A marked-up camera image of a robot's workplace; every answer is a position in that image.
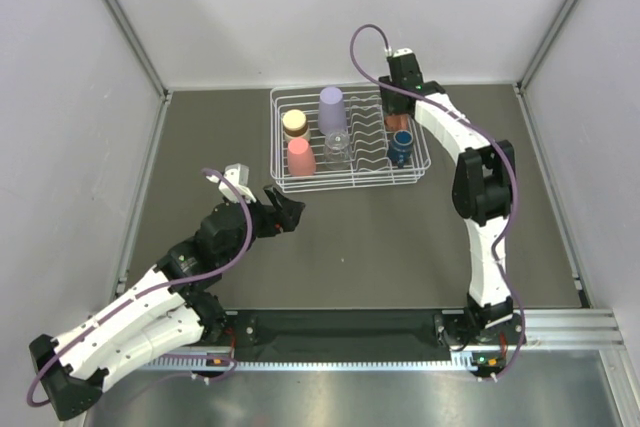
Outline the pink plastic cup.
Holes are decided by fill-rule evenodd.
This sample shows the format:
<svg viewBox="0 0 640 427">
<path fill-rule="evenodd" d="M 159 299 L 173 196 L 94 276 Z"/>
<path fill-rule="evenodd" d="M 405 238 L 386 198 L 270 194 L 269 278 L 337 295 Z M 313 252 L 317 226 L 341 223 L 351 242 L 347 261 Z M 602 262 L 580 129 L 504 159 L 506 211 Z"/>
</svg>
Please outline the pink plastic cup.
<svg viewBox="0 0 640 427">
<path fill-rule="evenodd" d="M 316 172 L 316 162 L 309 142 L 304 138 L 294 138 L 287 146 L 287 167 L 294 177 L 312 176 Z"/>
</svg>

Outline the pink handled mug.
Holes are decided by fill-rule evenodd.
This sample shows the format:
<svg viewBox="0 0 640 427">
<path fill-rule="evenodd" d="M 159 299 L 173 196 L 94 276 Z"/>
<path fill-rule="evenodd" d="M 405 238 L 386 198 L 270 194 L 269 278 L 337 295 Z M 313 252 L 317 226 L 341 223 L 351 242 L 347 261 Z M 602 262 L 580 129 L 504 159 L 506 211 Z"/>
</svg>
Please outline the pink handled mug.
<svg viewBox="0 0 640 427">
<path fill-rule="evenodd" d="M 407 114 L 387 115 L 384 123 L 388 132 L 408 131 L 410 129 L 410 116 Z"/>
</svg>

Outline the dark blue mug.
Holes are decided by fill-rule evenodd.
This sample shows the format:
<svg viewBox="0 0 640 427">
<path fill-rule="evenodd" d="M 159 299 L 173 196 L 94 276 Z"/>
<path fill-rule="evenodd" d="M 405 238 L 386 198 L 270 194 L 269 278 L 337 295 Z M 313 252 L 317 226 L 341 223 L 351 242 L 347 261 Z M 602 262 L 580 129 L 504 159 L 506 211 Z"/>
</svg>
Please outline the dark blue mug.
<svg viewBox="0 0 640 427">
<path fill-rule="evenodd" d="M 398 130 L 389 141 L 387 157 L 393 166 L 403 168 L 411 159 L 414 138 L 408 130 Z"/>
</svg>

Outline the clear plastic cup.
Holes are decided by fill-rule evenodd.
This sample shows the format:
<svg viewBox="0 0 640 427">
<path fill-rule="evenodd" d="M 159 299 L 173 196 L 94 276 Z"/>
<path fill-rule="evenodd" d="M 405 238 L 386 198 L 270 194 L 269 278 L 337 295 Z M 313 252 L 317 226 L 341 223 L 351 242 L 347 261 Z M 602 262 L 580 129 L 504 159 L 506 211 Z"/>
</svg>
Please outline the clear plastic cup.
<svg viewBox="0 0 640 427">
<path fill-rule="evenodd" d="M 351 167 L 351 144 L 347 131 L 335 130 L 326 135 L 324 161 L 330 170 L 347 170 Z"/>
</svg>

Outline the lavender plastic cup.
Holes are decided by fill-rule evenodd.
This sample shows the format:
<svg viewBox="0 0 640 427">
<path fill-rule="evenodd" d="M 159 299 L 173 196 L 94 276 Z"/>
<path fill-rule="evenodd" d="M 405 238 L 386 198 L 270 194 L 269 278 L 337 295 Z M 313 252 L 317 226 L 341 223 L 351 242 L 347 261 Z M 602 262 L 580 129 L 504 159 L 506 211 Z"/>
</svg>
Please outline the lavender plastic cup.
<svg viewBox="0 0 640 427">
<path fill-rule="evenodd" d="M 347 116 L 343 92 L 335 87 L 325 87 L 320 92 L 318 127 L 323 135 L 347 130 Z"/>
</svg>

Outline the steel insulated tumbler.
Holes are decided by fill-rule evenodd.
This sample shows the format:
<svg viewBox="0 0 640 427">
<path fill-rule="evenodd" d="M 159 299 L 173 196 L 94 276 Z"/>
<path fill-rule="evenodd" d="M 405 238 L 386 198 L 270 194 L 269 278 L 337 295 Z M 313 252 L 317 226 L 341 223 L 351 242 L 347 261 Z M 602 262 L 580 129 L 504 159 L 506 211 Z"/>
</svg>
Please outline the steel insulated tumbler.
<svg viewBox="0 0 640 427">
<path fill-rule="evenodd" d="M 306 114 L 299 109 L 292 109 L 285 112 L 281 119 L 284 138 L 290 142 L 297 138 L 310 140 L 310 128 Z"/>
</svg>

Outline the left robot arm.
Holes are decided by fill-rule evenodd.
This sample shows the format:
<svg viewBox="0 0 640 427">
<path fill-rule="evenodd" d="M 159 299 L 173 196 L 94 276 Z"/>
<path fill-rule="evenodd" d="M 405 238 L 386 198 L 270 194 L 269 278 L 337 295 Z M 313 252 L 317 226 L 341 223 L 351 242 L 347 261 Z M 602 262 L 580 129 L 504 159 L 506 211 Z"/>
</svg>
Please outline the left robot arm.
<svg viewBox="0 0 640 427">
<path fill-rule="evenodd" d="M 62 421 L 91 409 L 123 377 L 170 351 L 214 344 L 228 318 L 209 288 L 258 238 L 294 231 L 305 205 L 267 186 L 269 200 L 225 200 L 129 290 L 78 327 L 29 345 L 37 384 Z"/>
</svg>

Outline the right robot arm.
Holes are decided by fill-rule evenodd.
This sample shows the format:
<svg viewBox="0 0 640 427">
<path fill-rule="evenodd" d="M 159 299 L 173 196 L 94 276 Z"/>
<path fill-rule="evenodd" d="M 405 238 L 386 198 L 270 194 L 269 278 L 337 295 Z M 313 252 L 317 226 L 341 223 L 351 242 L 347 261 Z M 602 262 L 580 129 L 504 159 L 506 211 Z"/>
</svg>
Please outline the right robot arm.
<svg viewBox="0 0 640 427">
<path fill-rule="evenodd" d="M 382 84 L 383 111 L 407 115 L 426 129 L 455 162 L 452 202 L 469 236 L 471 282 L 466 329 L 478 343 L 490 343 L 513 317 L 513 298 L 504 280 L 505 228 L 513 208 L 515 152 L 497 142 L 454 107 L 444 88 L 423 79 L 409 49 L 387 56 Z"/>
</svg>

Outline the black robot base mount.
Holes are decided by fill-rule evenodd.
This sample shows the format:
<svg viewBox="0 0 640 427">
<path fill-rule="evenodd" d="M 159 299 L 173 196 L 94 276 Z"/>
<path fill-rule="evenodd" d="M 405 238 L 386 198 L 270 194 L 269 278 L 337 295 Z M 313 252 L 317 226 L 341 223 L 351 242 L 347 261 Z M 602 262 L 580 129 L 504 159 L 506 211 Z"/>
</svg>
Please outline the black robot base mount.
<svg viewBox="0 0 640 427">
<path fill-rule="evenodd" d="M 228 314 L 235 356 L 249 362 L 435 361 L 470 352 L 484 370 L 506 364 L 521 318 L 475 335 L 464 309 L 239 310 Z"/>
</svg>

